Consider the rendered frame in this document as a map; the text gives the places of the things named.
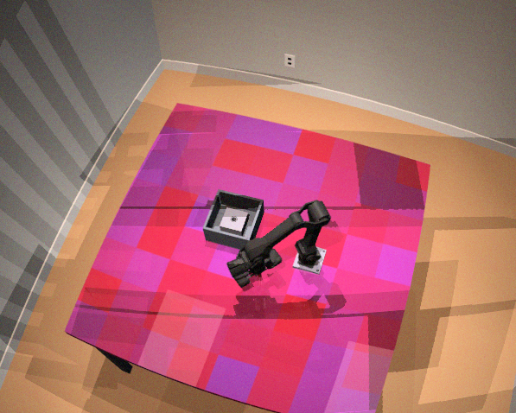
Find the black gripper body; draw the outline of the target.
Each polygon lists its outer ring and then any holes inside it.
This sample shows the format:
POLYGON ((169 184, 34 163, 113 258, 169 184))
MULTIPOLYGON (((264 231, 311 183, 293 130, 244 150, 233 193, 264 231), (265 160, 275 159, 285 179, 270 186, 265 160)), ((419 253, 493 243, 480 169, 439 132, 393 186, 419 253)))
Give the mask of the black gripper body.
POLYGON ((248 278, 251 278, 254 275, 258 276, 259 274, 261 274, 262 272, 267 270, 267 268, 266 268, 266 266, 267 266, 266 264, 267 263, 270 262, 274 266, 277 266, 280 263, 282 263, 282 261, 283 261, 283 259, 280 256, 280 254, 277 253, 277 251, 272 248, 271 249, 271 253, 270 253, 270 257, 264 259, 264 266, 262 268, 257 269, 257 270, 250 269, 246 273, 243 273, 243 274, 241 274, 239 276, 235 276, 234 279, 238 283, 239 287, 243 288, 244 286, 246 286, 249 283, 248 278))

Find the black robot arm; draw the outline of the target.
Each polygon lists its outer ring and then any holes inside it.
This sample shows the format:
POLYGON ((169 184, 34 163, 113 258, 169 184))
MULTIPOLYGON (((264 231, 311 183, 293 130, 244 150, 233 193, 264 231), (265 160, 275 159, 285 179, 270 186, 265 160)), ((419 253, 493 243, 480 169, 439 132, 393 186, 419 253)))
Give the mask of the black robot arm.
POLYGON ((270 257, 271 249, 289 237, 296 230, 306 228, 304 236, 296 241, 298 252, 297 263, 313 268, 315 262, 321 258, 315 243, 323 226, 328 225, 331 217, 322 200, 313 200, 305 203, 299 211, 290 214, 280 225, 268 232, 262 238, 248 241, 239 251, 235 259, 227 262, 228 269, 233 277, 246 273, 250 269, 260 269, 264 266, 264 259, 270 257), (301 213, 307 210, 309 221, 304 221, 301 213))

